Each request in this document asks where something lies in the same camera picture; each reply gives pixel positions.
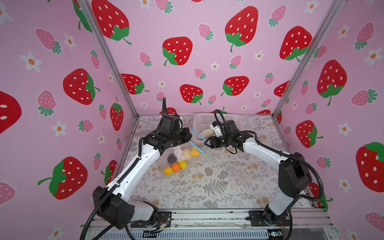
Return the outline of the yellow toy banana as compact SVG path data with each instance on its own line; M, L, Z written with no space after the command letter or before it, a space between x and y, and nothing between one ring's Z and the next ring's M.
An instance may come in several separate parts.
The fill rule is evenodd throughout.
M182 170L185 170L188 166L187 161L180 161L180 162L178 162L178 164Z

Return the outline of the orange toy tangerine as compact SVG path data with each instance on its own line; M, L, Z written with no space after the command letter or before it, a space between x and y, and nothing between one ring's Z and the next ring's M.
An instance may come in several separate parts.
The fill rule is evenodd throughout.
M174 163L174 164L172 165L172 169L173 169L173 171L176 172L176 173L178 173L178 172L180 172L180 171L182 170L181 167L180 167L180 165L179 165L178 163Z

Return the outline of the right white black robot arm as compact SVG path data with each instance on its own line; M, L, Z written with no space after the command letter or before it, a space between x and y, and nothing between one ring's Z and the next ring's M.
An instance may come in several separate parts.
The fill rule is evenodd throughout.
M214 135L205 140L205 145L211 149L233 147L237 151L251 154L278 170L278 192L273 200L266 205L264 220L268 225L274 226L278 223L283 214L300 199L319 201L324 195L324 184L320 175L303 156L299 153L288 154L276 150L258 140L257 134L253 131L239 131L234 121L223 123L215 121L210 129ZM319 195L309 197L301 192L307 188L312 177L315 177L319 186Z

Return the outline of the white toy radish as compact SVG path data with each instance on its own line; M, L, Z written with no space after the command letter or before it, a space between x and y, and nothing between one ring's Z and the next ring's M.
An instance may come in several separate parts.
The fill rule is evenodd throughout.
M206 129L206 130L202 131L202 132L200 133L200 135L201 135L202 137L204 137L204 138L209 138L209 137L215 135L215 132L214 132L214 130L212 130L212 129Z

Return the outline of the clear zip top bag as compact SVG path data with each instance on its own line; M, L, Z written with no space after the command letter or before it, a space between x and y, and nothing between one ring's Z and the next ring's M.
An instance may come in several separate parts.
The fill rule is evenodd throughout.
M171 176L173 173L186 170L189 165L208 158L209 155L203 147L199 147L195 140L190 140L188 143L165 150L158 160L157 170L166 176Z

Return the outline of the beige toy potato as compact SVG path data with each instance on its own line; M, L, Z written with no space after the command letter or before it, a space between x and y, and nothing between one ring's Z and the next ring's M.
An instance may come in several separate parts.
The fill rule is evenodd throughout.
M190 155L190 150L189 149L185 149L182 151L182 154L185 158L186 161L188 160L191 160L192 159L192 156Z

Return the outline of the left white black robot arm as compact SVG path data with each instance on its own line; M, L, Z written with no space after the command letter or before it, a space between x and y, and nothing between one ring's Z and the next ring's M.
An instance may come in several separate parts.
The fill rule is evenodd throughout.
M192 138L188 127L177 114L163 114L157 128L140 138L138 153L124 170L106 187L97 187L93 192L95 209L83 227L80 239L84 240L88 228L95 216L99 216L110 225L106 233L115 227L119 230L129 223L142 221L154 226L158 220L158 207L148 202L130 204L132 192L149 167L170 148L188 143Z

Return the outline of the yellow toy lemon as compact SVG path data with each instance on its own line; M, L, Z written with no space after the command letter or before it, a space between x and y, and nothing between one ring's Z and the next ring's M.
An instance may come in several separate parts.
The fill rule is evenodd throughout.
M173 170L171 167L169 167L169 166L167 166L167 167L164 169L164 174L165 174L166 176L171 176L173 173L174 173L174 170Z

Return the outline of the white plastic basket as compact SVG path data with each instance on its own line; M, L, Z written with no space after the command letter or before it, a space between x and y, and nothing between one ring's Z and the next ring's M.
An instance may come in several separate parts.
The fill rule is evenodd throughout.
M244 121L239 115L223 114L226 121L234 121L239 131L244 131ZM193 121L192 142L201 147L204 145L204 140L199 136L203 131L210 129L213 122L216 121L214 113L198 113L195 114Z

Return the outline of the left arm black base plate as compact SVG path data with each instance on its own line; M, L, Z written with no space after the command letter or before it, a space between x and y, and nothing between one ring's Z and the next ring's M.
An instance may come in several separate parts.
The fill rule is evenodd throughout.
M172 222L172 212L160 211L152 216L148 221L136 221L131 223L131 228L158 228L165 224L170 227Z

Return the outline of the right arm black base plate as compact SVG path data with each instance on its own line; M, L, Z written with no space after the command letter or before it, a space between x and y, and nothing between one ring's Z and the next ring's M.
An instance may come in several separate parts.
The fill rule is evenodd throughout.
M280 216L265 211L249 211L247 221L251 222L253 227L289 227L292 223L289 213L284 212Z

